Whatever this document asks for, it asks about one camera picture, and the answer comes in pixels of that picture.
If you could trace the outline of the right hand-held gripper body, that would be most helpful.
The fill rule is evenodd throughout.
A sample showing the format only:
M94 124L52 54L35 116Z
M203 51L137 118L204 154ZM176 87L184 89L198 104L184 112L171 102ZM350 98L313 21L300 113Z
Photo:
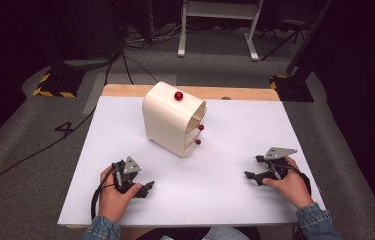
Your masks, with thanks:
M271 147L263 157L266 168L277 180L283 179L291 165L287 163L286 156L297 153L296 149Z

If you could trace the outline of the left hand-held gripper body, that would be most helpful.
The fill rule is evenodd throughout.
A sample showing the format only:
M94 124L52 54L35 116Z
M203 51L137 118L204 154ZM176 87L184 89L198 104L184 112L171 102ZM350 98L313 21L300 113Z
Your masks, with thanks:
M141 166L130 156L126 160L113 163L115 188L120 193L126 193L133 185Z

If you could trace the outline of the person's left hand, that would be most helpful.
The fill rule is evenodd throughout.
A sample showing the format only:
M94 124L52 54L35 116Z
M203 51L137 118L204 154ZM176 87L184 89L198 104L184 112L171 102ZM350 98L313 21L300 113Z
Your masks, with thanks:
M122 194L115 188L114 179L108 174L110 170L111 167L107 167L100 176L104 186L100 190L98 214L113 222L118 222L142 185L135 183L126 193Z

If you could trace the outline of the person's right hand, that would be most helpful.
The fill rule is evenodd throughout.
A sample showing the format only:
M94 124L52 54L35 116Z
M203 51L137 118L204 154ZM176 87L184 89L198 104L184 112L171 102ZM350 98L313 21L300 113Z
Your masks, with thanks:
M314 203L305 182L301 176L293 170L289 170L288 174L282 180L264 178L262 182L264 185L276 189L297 209L304 208Z

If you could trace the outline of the white table mat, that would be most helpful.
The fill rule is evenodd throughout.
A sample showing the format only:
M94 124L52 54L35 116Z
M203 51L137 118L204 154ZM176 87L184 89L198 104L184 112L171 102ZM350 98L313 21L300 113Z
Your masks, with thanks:
M89 225L100 173L127 157L142 168L137 182L153 187L146 198L131 201L122 226L295 223L294 206L245 176L264 171L256 158L272 147L292 149L299 169L310 171L282 102L210 100L204 126L200 145L181 158L146 137L141 98L100 97L59 224Z

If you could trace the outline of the cream drawer cabinet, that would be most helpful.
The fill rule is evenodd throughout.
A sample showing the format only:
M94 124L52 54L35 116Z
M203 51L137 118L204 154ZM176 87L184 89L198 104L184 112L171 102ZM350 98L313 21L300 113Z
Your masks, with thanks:
M185 137L187 124L200 121L206 114L206 101L187 92L182 101L176 101L174 94L181 91L165 82L158 82L144 97L142 103L146 136L171 151L184 157L185 145L191 140Z

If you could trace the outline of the cream drawer with red knob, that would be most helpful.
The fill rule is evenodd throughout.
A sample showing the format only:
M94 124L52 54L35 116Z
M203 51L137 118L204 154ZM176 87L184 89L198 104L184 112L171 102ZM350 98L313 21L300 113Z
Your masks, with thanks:
M194 150L194 148L201 143L202 141L198 137L195 137L190 142L188 142L184 148L184 157L187 157Z
M200 121L191 120L187 124L185 137L187 140L196 138L204 130L204 125Z

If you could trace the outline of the person's lap clothing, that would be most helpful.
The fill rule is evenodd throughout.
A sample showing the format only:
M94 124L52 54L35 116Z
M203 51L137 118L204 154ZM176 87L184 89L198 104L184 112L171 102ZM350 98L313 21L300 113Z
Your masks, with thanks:
M261 240L256 227L128 228L121 240Z

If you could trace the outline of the wooden table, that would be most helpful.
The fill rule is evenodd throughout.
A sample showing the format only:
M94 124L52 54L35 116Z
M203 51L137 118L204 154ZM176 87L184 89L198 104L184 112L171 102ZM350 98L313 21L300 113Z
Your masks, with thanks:
M152 85L108 84L103 88L102 96L144 97ZM232 100L279 101L273 89L177 86L177 89L201 99L221 99L224 96Z

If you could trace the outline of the black yellow striped stand base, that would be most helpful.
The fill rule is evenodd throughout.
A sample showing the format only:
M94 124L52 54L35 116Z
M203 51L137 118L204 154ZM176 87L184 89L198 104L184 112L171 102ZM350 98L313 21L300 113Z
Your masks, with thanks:
M69 97L77 96L85 71L68 70L56 72L48 69L35 88L34 96Z

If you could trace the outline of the black tripod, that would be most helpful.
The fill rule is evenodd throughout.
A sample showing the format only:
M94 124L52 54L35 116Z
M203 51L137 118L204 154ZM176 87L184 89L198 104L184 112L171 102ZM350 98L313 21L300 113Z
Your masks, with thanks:
M265 54L261 60L265 61L289 40L293 40L293 42L296 43L298 37L304 38L303 31L307 28L307 26L308 23L303 20L294 20L281 17L275 18L274 21L259 35L259 37L263 37L266 33L272 32L276 42L276 46ZM287 33L288 36L286 36L283 40L280 40L277 35L278 32Z

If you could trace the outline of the black slanted stand post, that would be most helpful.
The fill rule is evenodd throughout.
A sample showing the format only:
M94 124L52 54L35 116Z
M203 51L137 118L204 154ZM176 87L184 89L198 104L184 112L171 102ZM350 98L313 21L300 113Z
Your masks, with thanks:
M289 65L285 69L285 72L288 75L291 75L294 72L294 70L299 66L299 62L300 62L302 56L304 55L304 52L305 52L306 48L308 47L312 36L314 35L316 29L318 28L320 22L322 21L322 19L326 15L326 12L330 8L330 5L331 5L332 1L333 0L326 0L326 3L324 4L323 8L319 11L318 15L316 16L316 19L315 19L314 23L311 25L309 33L307 34L307 36L303 40L303 43L301 44L301 46L299 47L299 49L297 50L297 52L293 56L292 60L290 61Z

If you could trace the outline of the white metal stand frame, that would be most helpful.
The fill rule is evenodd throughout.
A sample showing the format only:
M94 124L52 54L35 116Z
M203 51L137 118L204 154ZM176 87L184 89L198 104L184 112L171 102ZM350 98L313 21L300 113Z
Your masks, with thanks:
M183 0L181 10L181 34L177 55L182 58L186 54L187 18L208 17L222 19L250 20L249 31L244 34L245 42L252 61L258 61L259 55L253 43L253 35L262 10L264 0L252 4L200 2Z

